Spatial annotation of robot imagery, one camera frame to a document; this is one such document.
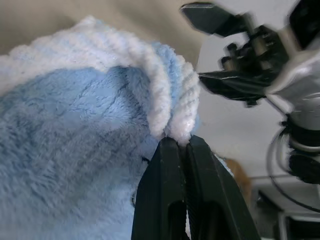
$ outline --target light blue fleece fabric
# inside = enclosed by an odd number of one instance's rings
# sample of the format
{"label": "light blue fleece fabric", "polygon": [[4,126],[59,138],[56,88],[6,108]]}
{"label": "light blue fleece fabric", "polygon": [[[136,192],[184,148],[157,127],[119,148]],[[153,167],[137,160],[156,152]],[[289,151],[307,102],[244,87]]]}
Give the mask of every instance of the light blue fleece fabric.
{"label": "light blue fleece fabric", "polygon": [[[154,44],[171,80],[177,56]],[[129,240],[131,196],[158,141],[137,68],[58,69],[0,97],[0,240]]]}

